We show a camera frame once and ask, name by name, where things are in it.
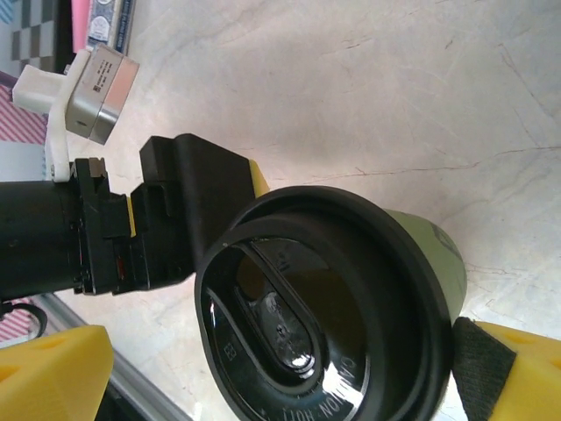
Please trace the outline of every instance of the black plastic lid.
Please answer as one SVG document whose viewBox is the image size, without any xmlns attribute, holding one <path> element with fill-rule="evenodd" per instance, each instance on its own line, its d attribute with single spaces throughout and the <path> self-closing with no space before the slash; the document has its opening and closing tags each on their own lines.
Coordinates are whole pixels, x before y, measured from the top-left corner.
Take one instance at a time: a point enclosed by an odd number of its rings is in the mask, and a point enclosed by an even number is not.
<svg viewBox="0 0 561 421">
<path fill-rule="evenodd" d="M 430 419 L 450 373 L 428 262 L 386 212 L 342 190 L 258 200 L 207 253 L 195 304 L 241 419 Z"/>
</svg>

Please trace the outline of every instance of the yellow foam block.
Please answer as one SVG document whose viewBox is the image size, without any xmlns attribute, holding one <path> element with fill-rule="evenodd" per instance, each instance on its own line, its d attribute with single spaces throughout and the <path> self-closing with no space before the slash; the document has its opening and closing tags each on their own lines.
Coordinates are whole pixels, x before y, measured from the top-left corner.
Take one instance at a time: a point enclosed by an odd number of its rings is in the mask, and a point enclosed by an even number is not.
<svg viewBox="0 0 561 421">
<path fill-rule="evenodd" d="M 516 352 L 490 420 L 561 420 L 561 341 L 491 323 L 477 325 Z"/>
<path fill-rule="evenodd" d="M 83 326 L 0 350 L 0 419 L 89 421 L 113 367 L 105 329 Z"/>
<path fill-rule="evenodd" d="M 266 183 L 265 177 L 261 170 L 259 169 L 259 165 L 254 160 L 249 160 L 249 169 L 252 173 L 252 180 L 253 180 L 253 191 L 255 192 L 255 197 L 263 196 L 265 193 L 269 192 L 269 185 Z"/>
</svg>

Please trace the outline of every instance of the black cable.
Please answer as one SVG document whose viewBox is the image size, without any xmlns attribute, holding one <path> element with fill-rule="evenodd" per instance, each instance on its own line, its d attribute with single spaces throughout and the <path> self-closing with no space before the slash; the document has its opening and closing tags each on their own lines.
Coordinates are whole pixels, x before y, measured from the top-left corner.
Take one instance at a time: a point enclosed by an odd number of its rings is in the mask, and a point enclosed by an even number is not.
<svg viewBox="0 0 561 421">
<path fill-rule="evenodd" d="M 33 315 L 35 318 L 37 318 L 37 321 L 39 322 L 39 331 L 37 332 L 37 335 L 35 336 L 34 339 L 43 336 L 43 333 L 45 333 L 46 323 L 48 319 L 46 313 L 42 309 L 40 309 L 34 304 L 28 304 L 28 303 L 13 304 L 10 302 L 5 302 L 0 304 L 0 319 L 4 318 L 6 314 L 11 313 L 14 310 L 25 310 L 31 315 Z"/>
</svg>

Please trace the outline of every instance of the red striped fabric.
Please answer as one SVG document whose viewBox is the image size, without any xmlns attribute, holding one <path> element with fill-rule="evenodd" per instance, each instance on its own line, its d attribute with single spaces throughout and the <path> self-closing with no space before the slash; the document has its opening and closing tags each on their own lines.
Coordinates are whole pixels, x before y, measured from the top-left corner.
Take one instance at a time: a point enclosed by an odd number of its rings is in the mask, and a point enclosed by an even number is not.
<svg viewBox="0 0 561 421">
<path fill-rule="evenodd" d="M 12 301 L 15 303 L 30 303 L 31 299 L 21 298 Z M 30 315 L 25 310 L 14 310 L 4 316 L 0 322 L 0 341 L 19 338 L 29 334 L 31 328 Z"/>
<path fill-rule="evenodd" d="M 0 140 L 45 144 L 46 118 L 22 110 L 10 101 L 10 91 L 0 86 Z"/>
</svg>

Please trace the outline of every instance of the marble surface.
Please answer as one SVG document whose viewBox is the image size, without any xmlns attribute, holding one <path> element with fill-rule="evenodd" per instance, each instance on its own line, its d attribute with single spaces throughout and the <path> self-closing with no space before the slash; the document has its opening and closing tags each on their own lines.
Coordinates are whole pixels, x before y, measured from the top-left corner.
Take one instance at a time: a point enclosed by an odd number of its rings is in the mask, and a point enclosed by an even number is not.
<svg viewBox="0 0 561 421">
<path fill-rule="evenodd" d="M 273 188 L 326 184 L 441 225 L 464 314 L 561 339 L 558 0 L 143 0 L 137 81 L 103 149 L 116 192 L 151 135 L 253 158 Z M 235 419 L 202 354 L 193 279 L 61 296 L 195 420 Z M 450 387 L 436 419 L 465 420 Z"/>
</svg>

